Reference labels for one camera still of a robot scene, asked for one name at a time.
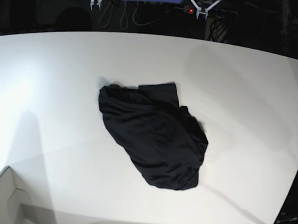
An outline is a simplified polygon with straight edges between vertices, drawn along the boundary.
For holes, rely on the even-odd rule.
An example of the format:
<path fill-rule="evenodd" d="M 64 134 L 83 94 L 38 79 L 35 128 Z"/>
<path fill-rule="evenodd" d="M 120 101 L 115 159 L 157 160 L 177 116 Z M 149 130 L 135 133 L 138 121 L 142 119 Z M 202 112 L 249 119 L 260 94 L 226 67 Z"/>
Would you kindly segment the black t-shirt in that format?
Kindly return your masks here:
<path fill-rule="evenodd" d="M 146 182 L 188 190 L 198 185 L 208 140 L 175 83 L 136 88 L 109 84 L 98 95 L 103 124 Z"/>

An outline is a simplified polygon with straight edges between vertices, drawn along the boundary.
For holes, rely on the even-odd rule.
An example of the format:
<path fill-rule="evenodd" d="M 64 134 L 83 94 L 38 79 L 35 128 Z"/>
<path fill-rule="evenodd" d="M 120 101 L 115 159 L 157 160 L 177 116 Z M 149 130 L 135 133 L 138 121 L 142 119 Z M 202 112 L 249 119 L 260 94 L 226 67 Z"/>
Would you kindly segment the black power strip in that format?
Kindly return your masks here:
<path fill-rule="evenodd" d="M 186 14 L 190 14 L 190 15 L 196 15 L 197 14 L 197 10 L 194 6 L 184 6 L 181 8 L 183 10 L 184 13 Z M 223 9 L 218 9 L 218 8 L 212 8 L 211 10 L 208 11 L 208 15 L 209 16 L 217 16 L 217 17 L 225 17 L 225 16 L 235 16 L 238 17 L 239 14 L 238 12 L 235 11 L 229 11 L 229 10 L 223 10 Z"/>

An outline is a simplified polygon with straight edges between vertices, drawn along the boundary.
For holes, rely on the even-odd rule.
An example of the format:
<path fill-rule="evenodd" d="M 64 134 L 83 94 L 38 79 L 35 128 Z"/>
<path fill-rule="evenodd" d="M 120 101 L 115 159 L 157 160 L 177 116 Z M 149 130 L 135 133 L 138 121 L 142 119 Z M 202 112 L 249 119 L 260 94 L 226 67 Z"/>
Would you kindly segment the white cardboard box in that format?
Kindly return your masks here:
<path fill-rule="evenodd" d="M 0 224 L 57 224 L 54 215 L 35 206 L 29 192 L 16 187 L 10 167 L 0 171 Z"/>

